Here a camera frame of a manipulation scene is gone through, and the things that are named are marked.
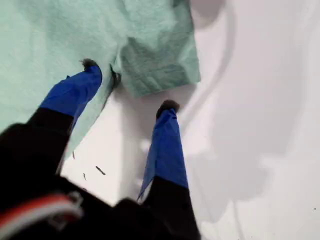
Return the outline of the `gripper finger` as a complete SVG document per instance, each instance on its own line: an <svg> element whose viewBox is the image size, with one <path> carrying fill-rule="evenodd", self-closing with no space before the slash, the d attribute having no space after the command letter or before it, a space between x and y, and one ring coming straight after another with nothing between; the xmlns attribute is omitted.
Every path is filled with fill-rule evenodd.
<svg viewBox="0 0 320 240"><path fill-rule="evenodd" d="M33 134L70 136L87 104L102 84L102 71L92 59L81 61L83 71L55 84L25 124Z"/></svg>
<svg viewBox="0 0 320 240"><path fill-rule="evenodd" d="M180 239L199 240L177 119L179 108L177 102L167 99L156 112L138 199Z"/></svg>

